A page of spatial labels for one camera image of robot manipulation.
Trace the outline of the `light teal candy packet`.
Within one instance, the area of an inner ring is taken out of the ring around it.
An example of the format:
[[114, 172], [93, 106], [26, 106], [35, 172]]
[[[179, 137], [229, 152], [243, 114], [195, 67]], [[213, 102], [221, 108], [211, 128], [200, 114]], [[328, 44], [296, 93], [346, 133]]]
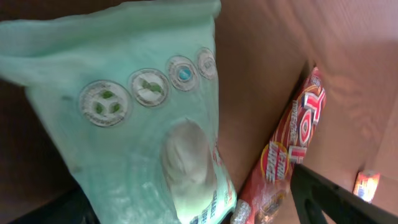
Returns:
[[22, 85], [101, 223], [221, 223], [237, 196], [218, 153], [219, 1], [124, 2], [1, 23]]

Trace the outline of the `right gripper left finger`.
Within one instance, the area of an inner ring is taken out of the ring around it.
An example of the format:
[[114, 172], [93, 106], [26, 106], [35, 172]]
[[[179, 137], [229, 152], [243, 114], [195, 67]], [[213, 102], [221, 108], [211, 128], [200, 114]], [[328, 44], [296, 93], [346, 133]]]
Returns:
[[75, 188], [9, 224], [100, 224], [81, 188]]

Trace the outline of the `small orange snack packet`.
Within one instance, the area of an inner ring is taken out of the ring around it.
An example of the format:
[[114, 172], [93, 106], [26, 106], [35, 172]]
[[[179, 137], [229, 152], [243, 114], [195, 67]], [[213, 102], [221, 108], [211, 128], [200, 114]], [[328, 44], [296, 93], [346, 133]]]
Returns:
[[371, 203], [376, 193], [380, 173], [373, 170], [359, 171], [354, 183], [353, 194], [367, 203]]

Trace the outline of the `red Top candy bar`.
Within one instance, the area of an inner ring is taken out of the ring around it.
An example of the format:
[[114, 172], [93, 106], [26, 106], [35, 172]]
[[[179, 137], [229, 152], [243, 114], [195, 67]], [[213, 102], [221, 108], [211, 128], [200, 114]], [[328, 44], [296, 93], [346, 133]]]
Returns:
[[272, 223], [277, 216], [325, 107], [321, 77], [314, 67], [289, 103], [242, 189], [231, 223]]

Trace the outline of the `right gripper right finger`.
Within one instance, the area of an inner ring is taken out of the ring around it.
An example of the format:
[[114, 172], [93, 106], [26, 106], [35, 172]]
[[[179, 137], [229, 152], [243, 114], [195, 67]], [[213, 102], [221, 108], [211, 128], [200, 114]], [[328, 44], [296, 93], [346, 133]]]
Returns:
[[397, 216], [371, 205], [320, 174], [295, 166], [290, 189], [301, 224], [397, 224]]

